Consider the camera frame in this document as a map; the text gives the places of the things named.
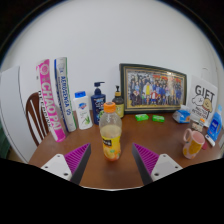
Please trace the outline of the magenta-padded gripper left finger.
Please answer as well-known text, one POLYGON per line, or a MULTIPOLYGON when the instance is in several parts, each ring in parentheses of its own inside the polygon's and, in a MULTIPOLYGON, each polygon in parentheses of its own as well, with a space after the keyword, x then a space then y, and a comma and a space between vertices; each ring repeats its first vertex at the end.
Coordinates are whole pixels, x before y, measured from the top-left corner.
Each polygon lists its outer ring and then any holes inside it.
POLYGON ((56 154, 42 169, 79 185, 90 155, 91 144, 87 143, 65 155, 56 154))

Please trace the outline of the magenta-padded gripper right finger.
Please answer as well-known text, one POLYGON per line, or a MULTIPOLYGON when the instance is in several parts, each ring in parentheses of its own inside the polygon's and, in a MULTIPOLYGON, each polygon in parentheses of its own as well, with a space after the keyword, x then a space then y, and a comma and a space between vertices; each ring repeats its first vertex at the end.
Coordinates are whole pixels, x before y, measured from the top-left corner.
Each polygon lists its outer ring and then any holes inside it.
POLYGON ((182 169, 182 167, 167 154, 158 155, 136 143, 132 144, 132 154, 144 185, 182 169))

